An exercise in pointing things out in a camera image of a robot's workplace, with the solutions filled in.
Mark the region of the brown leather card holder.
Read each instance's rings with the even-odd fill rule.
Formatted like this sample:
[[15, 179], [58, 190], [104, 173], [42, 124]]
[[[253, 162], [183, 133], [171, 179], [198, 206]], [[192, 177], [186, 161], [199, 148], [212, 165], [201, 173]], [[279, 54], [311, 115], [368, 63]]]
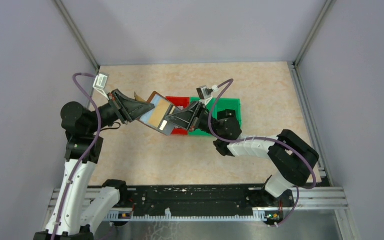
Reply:
[[178, 113], [180, 109], [156, 91], [146, 102], [153, 104], [155, 108], [142, 115], [137, 121], [163, 135], [170, 136], [176, 125], [165, 120], [165, 117]]

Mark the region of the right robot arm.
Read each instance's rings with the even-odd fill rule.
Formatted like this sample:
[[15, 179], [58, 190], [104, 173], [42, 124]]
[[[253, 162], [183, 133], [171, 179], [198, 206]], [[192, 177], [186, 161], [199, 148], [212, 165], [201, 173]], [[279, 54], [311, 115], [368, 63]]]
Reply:
[[200, 130], [214, 136], [213, 144], [222, 156], [271, 160], [277, 172], [266, 181], [261, 193], [267, 206], [275, 206], [290, 188], [305, 187], [309, 179], [313, 180], [312, 187], [317, 184], [314, 168], [320, 156], [291, 130], [284, 129], [277, 136], [244, 135], [235, 110], [225, 109], [213, 117], [212, 112], [198, 101], [164, 119], [186, 131]]

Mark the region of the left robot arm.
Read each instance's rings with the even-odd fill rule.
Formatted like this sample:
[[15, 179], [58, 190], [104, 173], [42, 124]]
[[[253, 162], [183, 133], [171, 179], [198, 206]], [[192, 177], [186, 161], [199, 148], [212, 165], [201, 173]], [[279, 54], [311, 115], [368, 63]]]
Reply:
[[61, 191], [45, 230], [35, 233], [34, 239], [93, 240], [110, 210], [129, 203], [126, 182], [110, 179], [104, 183], [98, 197], [84, 209], [88, 185], [104, 142], [100, 133], [118, 120], [126, 125], [154, 108], [154, 104], [129, 98], [118, 89], [109, 93], [107, 104], [94, 111], [75, 101], [63, 106], [61, 126], [67, 145]]

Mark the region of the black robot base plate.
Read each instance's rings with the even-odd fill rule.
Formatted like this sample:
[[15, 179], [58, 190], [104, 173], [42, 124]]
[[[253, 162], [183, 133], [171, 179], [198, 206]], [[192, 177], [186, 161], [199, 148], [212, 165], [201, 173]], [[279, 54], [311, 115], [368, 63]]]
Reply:
[[275, 211], [294, 206], [287, 190], [274, 198], [260, 184], [137, 185], [126, 187], [116, 207], [133, 208], [135, 217], [242, 217], [254, 208]]

